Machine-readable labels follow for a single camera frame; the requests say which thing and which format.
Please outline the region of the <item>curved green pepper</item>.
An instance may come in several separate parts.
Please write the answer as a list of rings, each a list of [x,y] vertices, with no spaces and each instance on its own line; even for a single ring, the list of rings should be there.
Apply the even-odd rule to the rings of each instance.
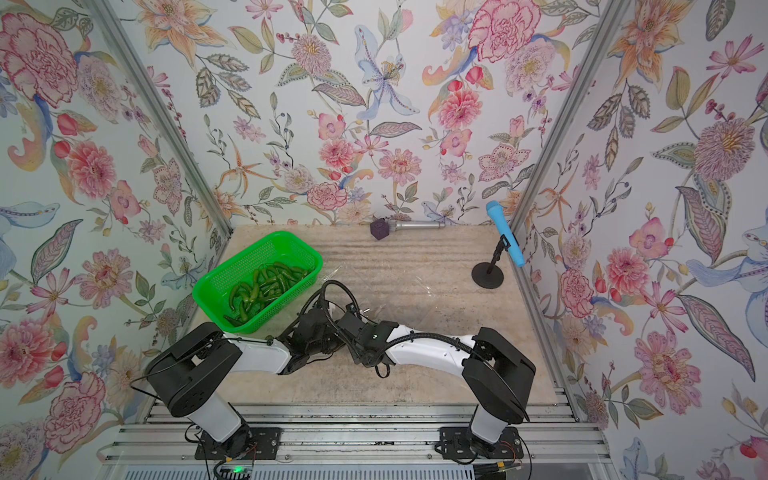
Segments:
[[[309,273],[307,269],[281,262],[262,265],[253,271],[250,282],[239,281],[230,290],[229,311],[224,315],[224,319],[235,327],[246,324],[284,296]]]

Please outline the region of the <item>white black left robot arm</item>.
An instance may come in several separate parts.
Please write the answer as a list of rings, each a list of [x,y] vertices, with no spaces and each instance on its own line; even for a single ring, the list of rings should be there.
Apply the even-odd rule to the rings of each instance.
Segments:
[[[227,335],[205,322],[163,351],[145,369],[144,379],[174,417],[186,417],[213,441],[224,444],[244,434],[245,421],[217,389],[231,373],[289,375],[313,356],[332,355],[341,340],[311,319],[296,321],[266,340]]]

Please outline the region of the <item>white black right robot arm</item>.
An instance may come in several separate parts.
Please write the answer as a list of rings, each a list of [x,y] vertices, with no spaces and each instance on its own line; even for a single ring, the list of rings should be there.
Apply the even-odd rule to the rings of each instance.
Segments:
[[[498,331],[448,336],[417,331],[395,322],[367,322],[350,313],[333,322],[357,363],[418,366],[463,379],[477,400],[470,440],[491,447],[511,425],[529,419],[528,401],[536,366]]]

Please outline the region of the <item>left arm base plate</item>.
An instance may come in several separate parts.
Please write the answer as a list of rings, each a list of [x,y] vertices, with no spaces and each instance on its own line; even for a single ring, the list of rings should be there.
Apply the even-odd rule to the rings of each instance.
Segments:
[[[242,426],[229,439],[217,442],[207,432],[200,434],[196,460],[275,460],[283,430],[277,427]]]

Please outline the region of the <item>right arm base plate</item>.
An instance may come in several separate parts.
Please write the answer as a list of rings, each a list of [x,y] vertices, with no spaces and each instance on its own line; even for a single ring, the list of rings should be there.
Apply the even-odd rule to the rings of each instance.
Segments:
[[[469,427],[441,427],[434,450],[444,460],[459,463],[479,459],[513,461],[526,457],[523,442],[514,427],[505,428],[494,444],[475,437]]]

